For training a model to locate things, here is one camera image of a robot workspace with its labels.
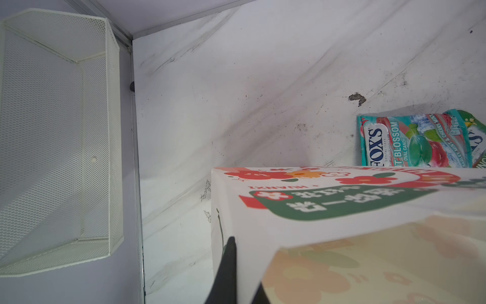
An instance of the white marble surface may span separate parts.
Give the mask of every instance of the white marble surface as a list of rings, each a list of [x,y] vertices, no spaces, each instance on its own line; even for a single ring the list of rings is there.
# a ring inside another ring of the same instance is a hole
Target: white marble surface
[[[486,1],[257,0],[135,40],[134,67],[147,303],[200,304],[211,168],[359,164],[357,114],[486,121]]]

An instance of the metal mesh basket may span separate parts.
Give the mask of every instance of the metal mesh basket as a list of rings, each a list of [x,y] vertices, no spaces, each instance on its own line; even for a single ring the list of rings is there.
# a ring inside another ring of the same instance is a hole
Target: metal mesh basket
[[[119,69],[105,18],[29,9],[0,24],[0,276],[123,241]]]

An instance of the gray wall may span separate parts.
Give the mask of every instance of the gray wall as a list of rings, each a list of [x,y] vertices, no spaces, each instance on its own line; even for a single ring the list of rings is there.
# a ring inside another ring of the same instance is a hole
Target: gray wall
[[[0,1],[0,19],[35,7],[75,13],[63,0]],[[120,52],[123,232],[125,240],[108,258],[19,278],[0,278],[2,304],[140,303],[130,54]]]

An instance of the white mesh basket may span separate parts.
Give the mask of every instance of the white mesh basket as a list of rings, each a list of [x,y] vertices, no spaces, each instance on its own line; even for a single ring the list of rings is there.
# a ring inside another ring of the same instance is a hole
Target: white mesh basket
[[[29,9],[0,24],[0,276],[123,241],[119,68],[105,18]]]

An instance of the green label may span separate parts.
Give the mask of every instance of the green label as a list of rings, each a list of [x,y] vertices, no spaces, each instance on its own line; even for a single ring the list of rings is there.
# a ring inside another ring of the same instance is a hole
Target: green label
[[[274,214],[312,221],[372,211],[436,192],[436,189],[336,186],[289,191],[251,191]]]

